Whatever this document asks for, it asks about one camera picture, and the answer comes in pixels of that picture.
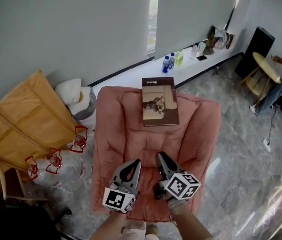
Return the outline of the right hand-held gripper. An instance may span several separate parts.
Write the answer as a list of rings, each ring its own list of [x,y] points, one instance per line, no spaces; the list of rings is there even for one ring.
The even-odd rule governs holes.
[[[193,174],[181,173],[181,166],[165,152],[156,155],[156,166],[162,178],[153,187],[156,200],[165,199],[167,194],[177,200],[189,200],[202,186]]]

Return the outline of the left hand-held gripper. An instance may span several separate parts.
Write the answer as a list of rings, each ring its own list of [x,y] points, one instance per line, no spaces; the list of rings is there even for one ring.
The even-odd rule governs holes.
[[[103,206],[115,212],[127,214],[137,200],[138,183],[142,169],[139,159],[130,160],[119,166],[109,187],[105,188]]]

